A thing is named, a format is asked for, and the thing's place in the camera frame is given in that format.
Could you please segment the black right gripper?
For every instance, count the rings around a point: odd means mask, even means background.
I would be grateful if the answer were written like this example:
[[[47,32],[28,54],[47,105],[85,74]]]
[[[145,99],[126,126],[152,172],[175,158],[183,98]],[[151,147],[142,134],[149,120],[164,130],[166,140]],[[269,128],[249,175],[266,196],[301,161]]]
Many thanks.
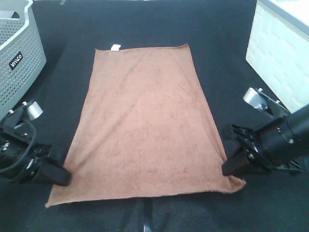
[[[279,166],[271,164],[256,145],[252,129],[229,123],[223,127],[223,138],[239,144],[239,149],[222,164],[224,176],[270,174],[272,171],[302,173],[299,163],[294,159]]]

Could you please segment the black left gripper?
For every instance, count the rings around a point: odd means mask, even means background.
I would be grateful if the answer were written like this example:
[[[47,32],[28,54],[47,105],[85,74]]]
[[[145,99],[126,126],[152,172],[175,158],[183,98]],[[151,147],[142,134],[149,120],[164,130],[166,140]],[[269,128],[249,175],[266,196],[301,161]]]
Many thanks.
[[[0,178],[8,182],[40,183],[68,186],[71,173],[54,164],[64,164],[67,151],[63,146],[36,143],[30,149],[25,142],[0,141]]]

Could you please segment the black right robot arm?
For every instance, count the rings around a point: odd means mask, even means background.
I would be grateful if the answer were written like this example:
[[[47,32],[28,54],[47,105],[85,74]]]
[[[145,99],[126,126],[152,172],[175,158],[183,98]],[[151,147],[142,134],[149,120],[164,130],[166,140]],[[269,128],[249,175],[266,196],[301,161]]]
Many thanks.
[[[228,124],[223,137],[239,144],[238,150],[222,164],[224,176],[272,171],[299,174],[302,170],[297,158],[309,162],[309,107],[279,116],[256,130]]]

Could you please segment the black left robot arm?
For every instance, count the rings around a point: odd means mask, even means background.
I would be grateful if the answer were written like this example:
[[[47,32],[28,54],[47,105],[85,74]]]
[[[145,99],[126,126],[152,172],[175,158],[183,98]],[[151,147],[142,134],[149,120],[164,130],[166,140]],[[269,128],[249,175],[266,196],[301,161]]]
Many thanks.
[[[68,186],[72,174],[63,167],[62,147],[36,142],[28,120],[6,119],[0,124],[0,176],[11,183]]]

